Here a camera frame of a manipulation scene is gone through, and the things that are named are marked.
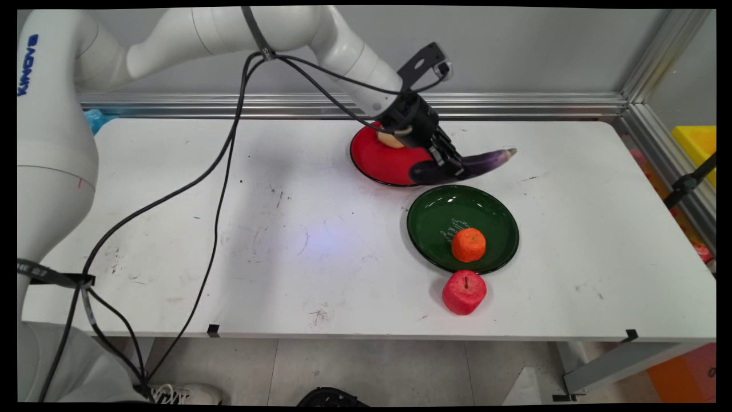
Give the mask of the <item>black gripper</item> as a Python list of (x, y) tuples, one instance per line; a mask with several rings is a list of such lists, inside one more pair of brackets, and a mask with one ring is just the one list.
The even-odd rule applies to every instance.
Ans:
[(377, 139), (393, 149), (423, 148), (436, 168), (449, 177), (464, 177), (463, 159), (449, 136), (439, 126), (439, 115), (418, 94), (397, 97), (377, 117), (382, 131)]

